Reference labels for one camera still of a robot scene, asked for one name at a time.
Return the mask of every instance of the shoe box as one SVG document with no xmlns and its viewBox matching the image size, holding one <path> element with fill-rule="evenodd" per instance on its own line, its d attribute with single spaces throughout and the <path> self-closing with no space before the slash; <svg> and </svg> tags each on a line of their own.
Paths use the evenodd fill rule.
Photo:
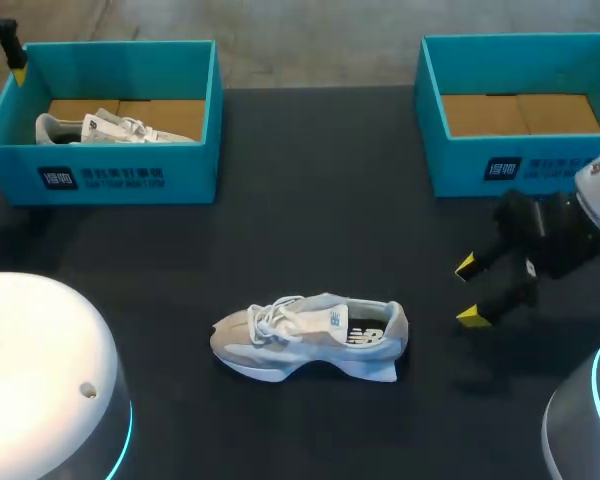
<svg viewBox="0 0 600 480">
<path fill-rule="evenodd" d="M 49 113 L 62 120 L 82 121 L 104 108 L 119 117 L 131 117 L 163 132 L 200 141 L 204 125 L 204 100 L 52 100 Z"/>
<path fill-rule="evenodd" d="M 600 34 L 424 37 L 415 106 L 437 197 L 573 191 L 600 155 Z"/>
<path fill-rule="evenodd" d="M 224 93 L 213 41 L 32 43 L 0 95 L 0 189 L 14 206 L 214 201 Z M 193 143 L 36 145 L 45 112 L 105 108 Z"/>
</svg>

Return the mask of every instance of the new balance logo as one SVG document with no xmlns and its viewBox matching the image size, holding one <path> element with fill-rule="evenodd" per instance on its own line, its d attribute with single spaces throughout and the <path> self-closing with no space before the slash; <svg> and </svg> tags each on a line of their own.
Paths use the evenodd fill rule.
<svg viewBox="0 0 600 480">
<path fill-rule="evenodd" d="M 384 332 L 377 328 L 367 328 L 362 331 L 361 328 L 353 328 L 347 337 L 347 343 L 373 343 L 382 338 Z"/>
<path fill-rule="evenodd" d="M 340 326 L 340 314 L 338 312 L 331 312 L 331 325 L 334 327 Z"/>
</svg>

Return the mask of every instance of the sneaker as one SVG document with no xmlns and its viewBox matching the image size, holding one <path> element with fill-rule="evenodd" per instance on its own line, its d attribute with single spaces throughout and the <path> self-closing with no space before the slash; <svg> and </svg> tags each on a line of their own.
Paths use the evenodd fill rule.
<svg viewBox="0 0 600 480">
<path fill-rule="evenodd" d="M 347 375 L 396 380 L 395 361 L 409 337 L 396 302 L 354 300 L 324 293 L 251 305 L 214 325 L 213 353 L 256 380 L 280 382 L 302 365 L 322 360 Z"/>
<path fill-rule="evenodd" d="M 161 132 L 140 120 L 118 117 L 105 109 L 87 114 L 82 122 L 58 120 L 43 113 L 36 120 L 36 143 L 176 143 L 193 142 L 188 137 Z"/>
</svg>

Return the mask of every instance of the grey floor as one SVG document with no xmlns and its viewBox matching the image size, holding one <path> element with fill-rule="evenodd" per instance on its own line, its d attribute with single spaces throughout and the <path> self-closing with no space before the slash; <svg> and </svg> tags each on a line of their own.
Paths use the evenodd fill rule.
<svg viewBox="0 0 600 480">
<path fill-rule="evenodd" d="M 0 16 L 24 42 L 215 39 L 229 87 L 391 85 L 413 82 L 423 35 L 600 31 L 600 0 L 0 0 Z"/>
</svg>

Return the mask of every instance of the white dome cover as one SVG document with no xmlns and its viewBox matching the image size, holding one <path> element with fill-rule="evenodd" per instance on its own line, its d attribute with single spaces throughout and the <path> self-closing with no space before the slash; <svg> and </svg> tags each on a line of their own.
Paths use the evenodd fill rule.
<svg viewBox="0 0 600 480">
<path fill-rule="evenodd" d="M 69 458 L 104 415 L 117 368 L 111 332 L 86 298 L 0 273 L 0 480 L 39 478 Z"/>
</svg>

